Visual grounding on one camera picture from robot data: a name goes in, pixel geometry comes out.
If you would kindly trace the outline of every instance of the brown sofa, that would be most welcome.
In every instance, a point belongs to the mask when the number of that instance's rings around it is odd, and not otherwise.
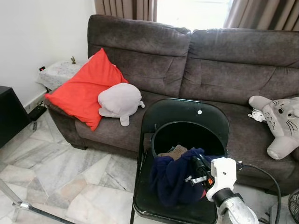
[[[282,160],[268,156],[273,141],[265,123],[250,119],[248,99],[299,94],[298,32],[186,28],[92,15],[88,24],[88,56],[104,48],[124,77],[141,90],[148,108],[164,98],[196,99],[219,107],[230,122],[229,157],[257,165],[278,180],[283,193],[299,186],[299,148]],[[92,132],[46,100],[65,139],[87,147],[136,156],[145,109],[122,127],[119,119],[103,118]],[[238,173],[239,183],[275,190],[272,180],[250,168]]]

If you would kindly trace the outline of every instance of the sofa cushion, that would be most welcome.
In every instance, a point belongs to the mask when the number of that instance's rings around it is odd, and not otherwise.
[[[92,15],[87,37],[89,57],[104,48],[138,89],[178,97],[191,39],[188,29]]]
[[[145,91],[141,91],[141,95],[141,100],[144,102],[145,108],[142,109],[139,107],[137,112],[130,116],[129,126],[121,126],[119,119],[103,117],[98,128],[93,132],[86,124],[76,120],[78,134],[85,139],[138,152],[140,128],[146,109],[160,99],[169,98],[164,95]]]
[[[137,152],[145,110],[154,102],[164,98],[167,97],[142,91],[145,109],[139,108],[137,113],[130,117],[131,122],[128,127],[122,127],[118,119],[103,118],[99,127],[92,132],[84,123],[77,120],[77,131],[82,138]],[[267,147],[274,137],[266,123],[257,122],[247,116],[251,113],[250,108],[236,104],[205,102],[221,109],[229,120],[230,135],[227,149],[230,158],[257,165],[273,174],[278,181],[291,175],[297,166],[296,161],[291,155],[279,161],[268,156]],[[250,168],[244,168],[238,174],[264,178],[263,173]]]
[[[227,149],[230,158],[254,164],[268,171],[278,181],[291,175],[298,163],[291,155],[278,161],[269,157],[267,147],[274,140],[274,136],[266,123],[257,122],[247,116],[251,113],[250,108],[219,102],[209,103],[220,108],[229,120],[230,134]],[[265,178],[263,173],[251,168],[244,168],[238,172],[238,175]]]
[[[298,94],[298,58],[298,32],[197,30],[179,97],[248,105],[253,95],[282,99]]]

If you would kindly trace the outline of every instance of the navy blue cloth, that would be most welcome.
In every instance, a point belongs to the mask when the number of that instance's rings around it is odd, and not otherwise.
[[[159,156],[154,160],[150,173],[150,189],[157,193],[165,207],[175,206],[177,203],[195,203],[205,196],[201,184],[192,186],[185,182],[188,176],[195,176],[189,162],[192,156],[203,155],[208,162],[220,156],[205,155],[202,148],[192,148],[174,161],[170,156]]]

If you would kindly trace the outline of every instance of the plush toy ear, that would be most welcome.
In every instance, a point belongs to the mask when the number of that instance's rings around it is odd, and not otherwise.
[[[294,115],[299,118],[299,109],[294,110]]]
[[[272,100],[266,98],[266,97],[261,97],[261,96],[252,96],[249,98],[249,104],[252,106],[252,108],[257,109],[261,111],[264,106],[267,104],[271,103]]]

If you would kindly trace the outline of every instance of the white plush toy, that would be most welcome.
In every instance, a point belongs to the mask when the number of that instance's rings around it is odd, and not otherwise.
[[[299,97],[270,100],[252,96],[249,104],[262,111],[275,139],[268,147],[268,155],[280,160],[299,147]]]
[[[101,92],[98,102],[102,108],[99,114],[104,117],[120,118],[122,126],[130,124],[129,116],[136,113],[138,106],[144,108],[140,91],[128,83],[120,83]]]

